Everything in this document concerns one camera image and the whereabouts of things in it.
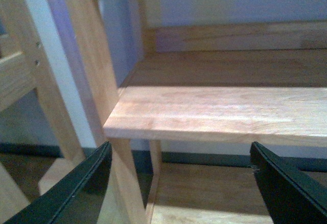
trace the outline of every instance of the light wood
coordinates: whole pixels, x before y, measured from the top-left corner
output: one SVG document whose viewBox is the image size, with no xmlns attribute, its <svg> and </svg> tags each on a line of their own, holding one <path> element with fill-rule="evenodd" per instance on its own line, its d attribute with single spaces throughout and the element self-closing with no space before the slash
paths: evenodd
<svg viewBox="0 0 327 224">
<path fill-rule="evenodd" d="M 158 52 L 327 48 L 327 21 L 170 27 L 155 31 Z"/>
<path fill-rule="evenodd" d="M 154 55 L 137 66 L 105 133 L 327 146 L 326 52 Z"/>
<path fill-rule="evenodd" d="M 18 51 L 18 45 L 9 34 L 0 35 L 0 58 L 10 56 Z"/>
<path fill-rule="evenodd" d="M 153 175 L 151 188 L 148 196 L 148 202 L 145 209 L 145 214 L 147 216 L 148 224 L 151 224 L 152 216 L 153 216 L 153 210 L 155 205 L 155 199 L 157 196 L 157 189 L 159 184 L 160 174 Z"/>
<path fill-rule="evenodd" d="M 0 59 L 0 111 L 36 87 L 21 52 Z"/>
<path fill-rule="evenodd" d="M 61 179 L 63 179 L 69 172 L 74 169 L 71 161 L 66 159 L 56 159 L 51 167 L 47 170 L 41 180 L 38 182 L 38 189 L 40 195 L 45 194 Z"/>
<path fill-rule="evenodd" d="M 112 144 L 112 164 L 109 180 L 113 185 L 114 199 L 120 213 L 120 219 L 123 223 L 146 223 L 145 209 L 142 202 L 141 190 L 139 188 L 136 170 L 129 139 L 110 139 Z M 109 200 L 104 203 L 110 203 L 111 194 L 106 195 Z M 105 210 L 108 207 L 102 207 L 101 215 L 108 215 Z"/>
<path fill-rule="evenodd" d="M 85 156 L 25 0 L 0 0 L 0 16 L 6 30 L 19 43 L 25 55 L 36 81 L 39 102 L 63 155 L 75 165 L 79 164 Z"/>
<path fill-rule="evenodd" d="M 104 25 L 93 0 L 65 0 L 101 125 L 118 101 Z"/>
<path fill-rule="evenodd" d="M 98 87 L 90 87 L 88 79 L 94 79 L 95 72 L 86 73 L 86 66 L 84 63 L 88 65 L 96 66 L 94 63 L 94 59 L 83 59 L 82 54 L 80 52 L 73 23 L 71 21 L 71 16 L 69 15 L 69 11 L 66 5 L 65 0 L 48 0 L 53 20 L 56 24 L 58 34 L 61 40 L 61 44 L 64 48 L 69 66 L 71 68 L 71 72 L 73 78 L 75 80 L 75 84 L 77 90 L 79 92 L 79 97 L 81 99 L 85 115 L 87 121 L 89 123 L 90 129 L 92 131 L 93 138 L 97 145 L 101 145 L 105 141 L 105 137 L 103 135 L 102 124 L 98 115 L 98 110 L 96 106 L 96 100 L 94 100 L 92 88 L 94 89 L 103 89 L 106 85 L 99 83 Z M 90 43 L 88 48 L 91 47 L 92 44 L 98 45 L 96 42 Z"/>
<path fill-rule="evenodd" d="M 29 201 L 0 163 L 0 223 L 29 205 Z"/>
<path fill-rule="evenodd" d="M 161 155 L 161 141 L 160 140 L 150 140 L 150 155 L 153 174 L 160 174 L 162 155 Z"/>
<path fill-rule="evenodd" d="M 163 164 L 151 224 L 273 224 L 250 168 Z"/>
<path fill-rule="evenodd" d="M 156 31 L 148 28 L 146 17 L 145 0 L 137 0 L 139 8 L 139 17 L 141 20 L 142 41 L 144 47 L 144 55 L 156 52 L 155 35 Z"/>
<path fill-rule="evenodd" d="M 150 154 L 153 170 L 152 184 L 149 192 L 148 203 L 145 209 L 145 213 L 148 219 L 148 224 L 151 223 L 154 202 L 157 195 L 157 187 L 160 178 L 161 164 L 162 164 L 162 155 L 161 155 L 161 141 L 159 140 L 150 140 Z"/>
</svg>

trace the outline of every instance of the dark baseboard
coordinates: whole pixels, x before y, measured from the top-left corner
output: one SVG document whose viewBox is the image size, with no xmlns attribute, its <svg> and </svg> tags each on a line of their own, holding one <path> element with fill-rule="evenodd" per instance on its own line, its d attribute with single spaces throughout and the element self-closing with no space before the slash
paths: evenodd
<svg viewBox="0 0 327 224">
<path fill-rule="evenodd" d="M 86 156 L 89 156 L 94 150 L 94 148 L 84 148 L 84 153 Z M 0 143 L 0 153 L 62 158 L 59 146 L 47 145 Z M 152 173 L 151 157 L 149 151 L 133 151 L 133 157 L 138 172 Z M 300 170 L 327 172 L 327 159 L 292 157 L 284 157 L 284 159 Z M 202 164 L 232 167 L 251 166 L 250 156 L 247 155 L 163 152 L 162 161 L 166 163 Z"/>
</svg>

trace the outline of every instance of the wooden post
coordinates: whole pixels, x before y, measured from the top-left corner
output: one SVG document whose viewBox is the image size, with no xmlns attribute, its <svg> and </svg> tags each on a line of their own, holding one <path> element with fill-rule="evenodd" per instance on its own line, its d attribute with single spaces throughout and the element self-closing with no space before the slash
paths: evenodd
<svg viewBox="0 0 327 224">
<path fill-rule="evenodd" d="M 98 224 L 147 223 L 129 139 L 110 139 L 112 164 L 109 186 L 99 215 Z"/>
<path fill-rule="evenodd" d="M 150 140 L 150 154 L 151 154 L 151 162 L 152 162 L 152 169 L 153 169 L 153 178 L 152 178 L 151 189 L 148 197 L 148 204 L 146 207 L 146 216 L 148 219 L 148 224 L 151 223 L 155 198 L 157 195 L 157 188 L 160 178 L 160 171 L 161 171 L 161 164 L 162 164 L 160 140 Z"/>
</svg>

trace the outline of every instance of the white wall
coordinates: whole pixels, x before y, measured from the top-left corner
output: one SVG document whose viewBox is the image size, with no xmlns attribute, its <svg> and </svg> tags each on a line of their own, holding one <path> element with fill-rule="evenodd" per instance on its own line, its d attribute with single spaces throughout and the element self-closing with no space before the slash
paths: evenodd
<svg viewBox="0 0 327 224">
<path fill-rule="evenodd" d="M 146 0 L 150 27 L 327 19 L 327 0 Z"/>
</svg>

